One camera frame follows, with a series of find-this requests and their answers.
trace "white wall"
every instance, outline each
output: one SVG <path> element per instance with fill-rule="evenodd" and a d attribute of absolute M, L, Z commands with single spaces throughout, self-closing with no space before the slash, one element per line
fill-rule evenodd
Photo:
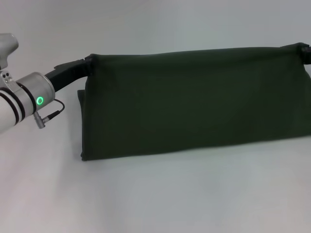
<path fill-rule="evenodd" d="M 91 53 L 311 43 L 309 0 L 1 0 L 19 79 Z M 76 95 L 0 135 L 1 233 L 292 233 L 311 228 L 311 139 L 81 162 Z M 59 108 L 52 103 L 44 116 Z"/>

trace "fabric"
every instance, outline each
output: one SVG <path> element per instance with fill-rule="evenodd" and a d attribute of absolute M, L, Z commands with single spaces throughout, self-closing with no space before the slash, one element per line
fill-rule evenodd
<path fill-rule="evenodd" d="M 302 46 L 93 54 L 78 92 L 83 160 L 310 135 Z"/>

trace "dark green bag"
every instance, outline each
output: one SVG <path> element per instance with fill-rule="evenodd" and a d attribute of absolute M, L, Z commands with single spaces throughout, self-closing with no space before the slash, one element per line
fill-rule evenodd
<path fill-rule="evenodd" d="M 301 46 L 92 55 L 83 160 L 311 134 Z"/>

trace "green led ring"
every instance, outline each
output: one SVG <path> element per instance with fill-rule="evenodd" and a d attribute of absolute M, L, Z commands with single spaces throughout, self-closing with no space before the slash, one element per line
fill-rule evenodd
<path fill-rule="evenodd" d="M 37 98 L 37 100 L 36 100 L 36 103 L 37 103 L 38 105 L 43 104 L 43 102 L 44 102 L 44 99 L 43 99 L 42 96 L 39 96 L 39 97 Z"/>

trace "cable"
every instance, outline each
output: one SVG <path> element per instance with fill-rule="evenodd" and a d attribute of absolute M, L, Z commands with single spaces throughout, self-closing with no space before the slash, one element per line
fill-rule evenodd
<path fill-rule="evenodd" d="M 56 117 L 57 115 L 59 115 L 64 109 L 65 109 L 65 105 L 62 101 L 54 99 L 54 101 L 59 102 L 60 104 L 62 104 L 63 108 L 61 110 L 57 110 L 55 112 L 53 112 L 52 114 L 48 115 L 47 117 L 45 117 L 43 119 L 44 123 L 47 123 L 49 120 L 52 120 L 54 117 Z"/>

